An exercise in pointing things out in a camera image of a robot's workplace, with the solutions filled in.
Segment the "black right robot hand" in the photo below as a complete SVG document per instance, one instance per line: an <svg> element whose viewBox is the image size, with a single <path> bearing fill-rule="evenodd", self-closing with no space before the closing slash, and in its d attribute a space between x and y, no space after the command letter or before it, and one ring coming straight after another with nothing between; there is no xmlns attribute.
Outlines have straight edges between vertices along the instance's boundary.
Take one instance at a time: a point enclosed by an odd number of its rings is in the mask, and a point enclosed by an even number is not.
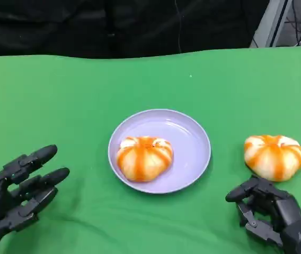
<svg viewBox="0 0 301 254"><path fill-rule="evenodd" d="M256 175L232 189L225 200L236 203L240 226L249 234L281 248L281 232L301 218L301 208L292 194Z"/></svg>

